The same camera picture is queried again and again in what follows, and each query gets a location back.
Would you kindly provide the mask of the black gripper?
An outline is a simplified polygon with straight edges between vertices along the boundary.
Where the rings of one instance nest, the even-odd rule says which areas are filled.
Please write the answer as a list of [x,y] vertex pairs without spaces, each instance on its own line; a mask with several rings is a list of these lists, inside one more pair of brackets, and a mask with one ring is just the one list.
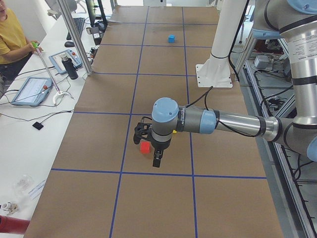
[[153,167],[159,168],[161,159],[163,145],[161,142],[156,141],[152,136],[152,123],[145,123],[145,119],[152,120],[150,117],[142,117],[141,121],[137,123],[134,128],[133,142],[134,144],[139,144],[141,140],[145,140],[151,143],[154,147],[154,158],[153,158]]

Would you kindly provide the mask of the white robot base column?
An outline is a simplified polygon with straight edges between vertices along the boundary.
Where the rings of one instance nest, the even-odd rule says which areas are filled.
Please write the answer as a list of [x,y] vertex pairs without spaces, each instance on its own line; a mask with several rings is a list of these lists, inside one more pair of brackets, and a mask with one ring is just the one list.
[[225,0],[223,2],[210,57],[204,64],[196,65],[198,87],[233,87],[230,78],[229,54],[248,4],[247,0]]

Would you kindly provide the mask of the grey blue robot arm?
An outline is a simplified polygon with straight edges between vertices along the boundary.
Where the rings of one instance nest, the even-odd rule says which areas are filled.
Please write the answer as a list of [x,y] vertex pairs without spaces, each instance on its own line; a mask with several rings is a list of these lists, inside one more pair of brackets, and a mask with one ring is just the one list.
[[155,167],[160,164],[174,131],[204,135],[219,135],[221,131],[233,133],[228,141],[204,142],[203,151],[215,146],[216,151],[221,152],[242,135],[262,137],[311,161],[317,159],[317,3],[314,0],[255,2],[252,27],[255,38],[282,37],[287,44],[297,112],[293,119],[248,115],[239,83],[229,75],[223,81],[217,72],[218,65],[229,56],[246,5],[244,0],[223,3],[211,56],[193,76],[196,101],[180,106],[171,98],[155,100],[152,93],[147,93],[137,103],[139,107],[147,106],[151,116],[137,123],[132,133],[133,142],[151,143]]

